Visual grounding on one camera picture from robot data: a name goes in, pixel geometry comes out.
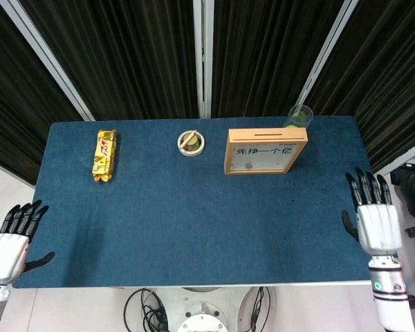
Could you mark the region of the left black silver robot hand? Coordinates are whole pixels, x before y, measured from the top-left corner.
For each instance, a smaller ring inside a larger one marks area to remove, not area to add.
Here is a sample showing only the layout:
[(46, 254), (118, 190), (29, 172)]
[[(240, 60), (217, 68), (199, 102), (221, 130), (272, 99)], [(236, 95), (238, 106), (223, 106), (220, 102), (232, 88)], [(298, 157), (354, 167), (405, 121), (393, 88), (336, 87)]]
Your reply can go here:
[(55, 256), (49, 252), (40, 259), (26, 260), (39, 223), (49, 209), (41, 204), (37, 200), (16, 205), (5, 216), (0, 227), (0, 285), (13, 284), (21, 274), (46, 265)]

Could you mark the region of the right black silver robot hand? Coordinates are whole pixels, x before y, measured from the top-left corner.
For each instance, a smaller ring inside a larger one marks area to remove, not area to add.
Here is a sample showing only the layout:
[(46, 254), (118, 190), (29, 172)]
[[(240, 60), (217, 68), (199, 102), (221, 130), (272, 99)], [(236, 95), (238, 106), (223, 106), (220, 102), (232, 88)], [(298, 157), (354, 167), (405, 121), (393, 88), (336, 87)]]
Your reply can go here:
[(368, 254), (395, 256), (402, 248), (402, 237), (396, 206), (391, 199), (390, 188), (381, 175), (374, 176), (356, 168), (356, 177), (346, 173), (351, 198), (356, 212), (356, 223), (351, 222), (349, 212), (341, 212), (342, 224)]

